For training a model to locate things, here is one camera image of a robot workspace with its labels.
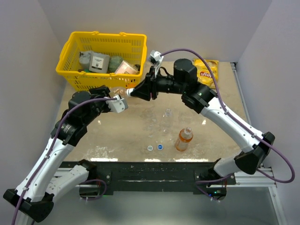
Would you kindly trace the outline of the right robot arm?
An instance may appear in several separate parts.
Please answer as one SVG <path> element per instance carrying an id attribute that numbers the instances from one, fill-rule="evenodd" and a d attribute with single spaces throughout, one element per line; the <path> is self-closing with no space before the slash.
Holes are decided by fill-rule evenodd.
<path id="1" fill-rule="evenodd" d="M 238 171 L 254 174 L 269 154 L 275 136 L 253 128 L 228 106 L 222 107 L 217 93 L 198 82 L 197 68 L 190 60 L 176 60 L 173 75 L 156 75 L 155 68 L 151 67 L 142 82 L 127 90 L 129 96 L 146 101 L 156 99 L 160 92 L 180 94 L 188 108 L 218 125 L 241 149 L 234 157 L 218 159 L 208 172 L 202 174 L 202 180 L 220 184 L 227 175 Z"/>

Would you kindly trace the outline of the blue Pocari Sweat cap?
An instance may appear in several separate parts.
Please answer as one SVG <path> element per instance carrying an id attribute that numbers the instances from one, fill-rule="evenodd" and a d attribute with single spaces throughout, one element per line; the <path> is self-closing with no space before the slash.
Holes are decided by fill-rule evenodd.
<path id="1" fill-rule="evenodd" d="M 127 94 L 127 96 L 131 96 L 131 93 L 134 91 L 135 89 L 134 88 L 130 88 L 130 89 L 127 89 L 127 91 L 126 91 L 126 94 Z"/>

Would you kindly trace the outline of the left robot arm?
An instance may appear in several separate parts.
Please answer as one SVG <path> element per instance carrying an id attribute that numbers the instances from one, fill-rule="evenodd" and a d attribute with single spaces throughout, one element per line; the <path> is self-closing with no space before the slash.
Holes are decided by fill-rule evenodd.
<path id="1" fill-rule="evenodd" d="M 106 86 L 75 92 L 68 108 L 55 124 L 45 150 L 25 179 L 3 198 L 15 207 L 12 224 L 40 223 L 55 203 L 76 185 L 97 181 L 96 166 L 78 162 L 67 174 L 54 178 L 59 166 L 87 133 L 88 125 L 102 113 L 121 113 L 128 108 L 119 94 L 110 95 Z"/>

